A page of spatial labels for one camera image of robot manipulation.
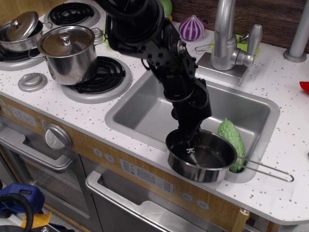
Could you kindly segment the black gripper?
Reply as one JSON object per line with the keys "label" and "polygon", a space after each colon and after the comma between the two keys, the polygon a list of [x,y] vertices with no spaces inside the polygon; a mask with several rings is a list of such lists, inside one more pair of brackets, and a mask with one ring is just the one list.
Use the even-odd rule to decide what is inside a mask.
{"label": "black gripper", "polygon": [[202,121],[212,115],[210,97],[204,79],[195,78],[193,92],[185,100],[173,102],[178,132],[187,154],[195,153],[194,138]]}

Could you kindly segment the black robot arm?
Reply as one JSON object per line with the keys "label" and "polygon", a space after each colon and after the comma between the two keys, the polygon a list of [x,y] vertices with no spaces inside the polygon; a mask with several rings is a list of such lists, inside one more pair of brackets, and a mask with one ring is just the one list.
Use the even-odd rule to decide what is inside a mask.
{"label": "black robot arm", "polygon": [[211,116],[206,82],[195,77],[196,59],[189,55],[158,0],[99,0],[107,13],[109,46],[121,54],[147,61],[172,103],[176,131],[185,154],[194,153],[202,121]]}

